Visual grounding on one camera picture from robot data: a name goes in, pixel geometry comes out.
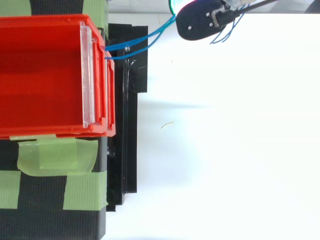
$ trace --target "green masking tape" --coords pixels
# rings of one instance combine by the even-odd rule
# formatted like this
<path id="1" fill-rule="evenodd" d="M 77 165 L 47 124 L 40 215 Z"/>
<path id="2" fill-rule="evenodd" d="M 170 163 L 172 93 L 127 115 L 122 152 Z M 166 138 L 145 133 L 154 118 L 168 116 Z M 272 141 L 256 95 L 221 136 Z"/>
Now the green masking tape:
<path id="1" fill-rule="evenodd" d="M 97 28 L 105 28 L 106 15 L 108 9 L 106 0 L 84 0 L 83 14 L 89 15 Z"/>
<path id="2" fill-rule="evenodd" d="M 69 175 L 63 210 L 100 211 L 107 205 L 107 172 Z"/>
<path id="3" fill-rule="evenodd" d="M 31 16 L 30 0 L 0 0 L 0 16 Z"/>
<path id="4" fill-rule="evenodd" d="M 0 171 L 0 209 L 17 209 L 20 171 Z"/>
<path id="5" fill-rule="evenodd" d="M 31 136 L 11 136 L 11 141 L 26 141 L 26 140 L 36 140 L 36 139 L 56 139 L 57 136 L 52 135 L 31 135 Z"/>
<path id="6" fill-rule="evenodd" d="M 75 138 L 38 139 L 19 142 L 17 167 L 32 177 L 55 177 L 91 173 L 98 141 Z"/>

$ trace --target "green light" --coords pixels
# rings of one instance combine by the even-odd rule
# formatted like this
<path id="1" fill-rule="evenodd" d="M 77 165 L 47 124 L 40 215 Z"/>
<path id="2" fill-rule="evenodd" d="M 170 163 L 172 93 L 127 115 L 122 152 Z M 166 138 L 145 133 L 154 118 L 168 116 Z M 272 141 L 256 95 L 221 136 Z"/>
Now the green light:
<path id="1" fill-rule="evenodd" d="M 194 0 L 169 0 L 170 10 L 172 14 L 177 15 L 185 5 L 193 1 Z"/>

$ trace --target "cable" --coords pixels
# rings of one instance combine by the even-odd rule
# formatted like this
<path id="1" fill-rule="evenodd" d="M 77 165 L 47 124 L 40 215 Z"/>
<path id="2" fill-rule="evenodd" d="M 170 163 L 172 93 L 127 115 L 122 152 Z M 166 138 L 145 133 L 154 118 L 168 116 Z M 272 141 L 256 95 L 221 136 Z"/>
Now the cable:
<path id="1" fill-rule="evenodd" d="M 144 36 L 144 37 L 140 37 L 138 39 L 135 40 L 131 40 L 131 41 L 127 41 L 127 42 L 123 42 L 123 43 L 119 43 L 119 44 L 115 44 L 115 45 L 111 45 L 111 46 L 107 46 L 105 48 L 106 51 L 111 52 L 111 51 L 115 51 L 115 50 L 119 50 L 119 49 L 124 49 L 126 47 L 132 47 L 134 45 L 137 45 L 145 40 L 147 40 L 150 37 L 153 37 L 161 32 L 163 32 L 166 28 L 168 28 L 171 24 L 173 24 L 176 21 L 176 16 L 174 15 L 173 17 L 171 17 L 163 26 L 161 26 L 160 28 L 158 28 L 156 31 L 154 31 L 153 33 Z"/>
<path id="2" fill-rule="evenodd" d="M 238 25 L 238 23 L 241 21 L 241 19 L 242 19 L 244 16 L 245 16 L 245 13 L 241 15 L 241 17 L 240 17 L 239 20 L 236 22 L 236 24 L 235 24 L 235 21 L 233 21 L 233 27 L 232 27 L 232 29 L 231 29 L 231 31 L 230 31 L 230 33 L 229 33 L 229 36 L 222 41 L 223 43 L 228 40 L 228 38 L 231 36 L 233 30 L 236 28 L 236 26 Z"/>
<path id="3" fill-rule="evenodd" d="M 278 0 L 265 0 L 265 1 L 262 1 L 262 2 L 259 2 L 259 3 L 255 4 L 255 5 L 248 6 L 245 9 L 240 9 L 238 11 L 238 13 L 239 14 L 245 14 L 245 13 L 247 13 L 247 12 L 253 10 L 253 9 L 260 8 L 260 7 L 264 6 L 264 5 L 271 4 L 271 3 L 276 2 L 276 1 L 278 1 Z"/>
<path id="4" fill-rule="evenodd" d="M 246 5 L 243 5 L 241 8 L 240 8 L 240 10 L 242 10 L 242 9 L 244 9 L 246 7 Z M 234 20 L 233 21 L 233 25 L 232 25 L 232 28 L 231 28 L 231 30 L 229 31 L 229 33 L 226 35 L 226 36 L 224 36 L 224 38 L 222 38 L 222 39 L 220 39 L 219 41 L 216 41 L 219 37 L 220 37 L 220 35 L 222 34 L 222 31 L 218 34 L 218 36 L 216 36 L 216 38 L 210 43 L 210 44 L 217 44 L 217 43 L 220 43 L 220 42 L 225 42 L 225 41 L 227 41 L 229 38 L 230 38 L 230 36 L 231 36 L 231 34 L 232 34 L 232 32 L 233 32 L 233 30 L 235 29 L 235 27 L 238 25 L 238 23 L 240 22 L 240 20 L 244 17 L 244 15 L 245 14 L 243 14 L 240 18 L 239 18 L 239 20 L 236 22 L 236 20 Z"/>
<path id="5" fill-rule="evenodd" d="M 151 48 L 158 40 L 159 38 L 161 37 L 161 35 L 163 34 L 164 32 L 160 32 L 160 34 L 156 37 L 156 39 L 147 47 L 143 48 L 143 49 L 140 49 L 138 51 L 135 51 L 133 53 L 130 53 L 128 55 L 124 55 L 124 56 L 115 56 L 115 57 L 106 57 L 105 59 L 108 59 L 108 60 L 122 60 L 122 59 L 127 59 L 127 58 L 130 58 L 134 55 L 137 55 L 137 54 L 140 54 L 146 50 L 148 50 L 149 48 Z"/>

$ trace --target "red storage bin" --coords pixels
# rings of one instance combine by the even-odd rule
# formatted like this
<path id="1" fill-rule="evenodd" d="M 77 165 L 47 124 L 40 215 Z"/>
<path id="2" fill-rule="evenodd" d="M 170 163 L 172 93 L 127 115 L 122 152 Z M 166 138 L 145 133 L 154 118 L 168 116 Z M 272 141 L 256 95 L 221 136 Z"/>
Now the red storage bin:
<path id="1" fill-rule="evenodd" d="M 115 64 L 87 15 L 0 17 L 0 137 L 112 137 Z"/>

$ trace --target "blue wire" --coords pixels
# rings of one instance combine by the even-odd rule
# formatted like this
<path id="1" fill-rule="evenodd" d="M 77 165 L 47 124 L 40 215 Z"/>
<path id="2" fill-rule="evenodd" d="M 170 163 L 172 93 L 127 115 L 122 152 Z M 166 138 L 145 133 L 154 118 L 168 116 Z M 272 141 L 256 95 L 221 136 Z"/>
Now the blue wire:
<path id="1" fill-rule="evenodd" d="M 107 46 L 105 48 L 105 50 L 110 52 L 110 51 L 115 51 L 115 50 L 124 49 L 126 47 L 132 47 L 134 45 L 137 45 L 137 44 L 147 40 L 148 38 L 163 32 L 166 28 L 168 28 L 170 25 L 172 25 L 175 21 L 176 21 L 176 16 L 174 15 L 163 26 L 158 28 L 153 33 L 151 33 L 151 34 L 149 34 L 147 36 L 144 36 L 144 37 L 140 37 L 140 38 L 135 39 L 135 40 L 131 40 L 131 41 L 127 41 L 127 42 L 123 42 L 123 43 Z"/>
<path id="2" fill-rule="evenodd" d="M 160 34 L 156 37 L 156 39 L 147 47 L 143 48 L 143 49 L 140 49 L 138 51 L 135 51 L 131 54 L 128 54 L 128 55 L 124 55 L 124 56 L 116 56 L 116 57 L 106 57 L 105 59 L 109 59 L 109 60 L 122 60 L 122 59 L 127 59 L 127 58 L 130 58 L 134 55 L 137 55 L 137 54 L 140 54 L 146 50 L 148 50 L 149 48 L 151 48 L 158 40 L 159 38 L 161 37 L 161 35 L 163 34 L 164 32 L 160 32 Z"/>
<path id="3" fill-rule="evenodd" d="M 246 5 L 243 5 L 243 6 L 240 8 L 240 10 L 244 9 L 245 7 L 246 7 Z M 230 36 L 231 36 L 233 30 L 235 29 L 235 27 L 238 25 L 238 23 L 240 22 L 240 20 L 244 17 L 244 15 L 245 15 L 245 14 L 242 14 L 241 17 L 239 18 L 239 20 L 238 20 L 237 22 L 236 22 L 236 20 L 233 21 L 233 25 L 232 25 L 231 30 L 228 32 L 228 34 L 227 34 L 226 36 L 224 36 L 224 38 L 220 39 L 219 41 L 216 41 L 216 40 L 220 37 L 220 35 L 222 34 L 222 31 L 221 31 L 221 32 L 218 34 L 218 36 L 217 36 L 210 44 L 217 44 L 217 43 L 220 43 L 220 42 L 223 42 L 223 43 L 224 43 L 225 41 L 227 41 L 227 40 L 230 38 Z"/>

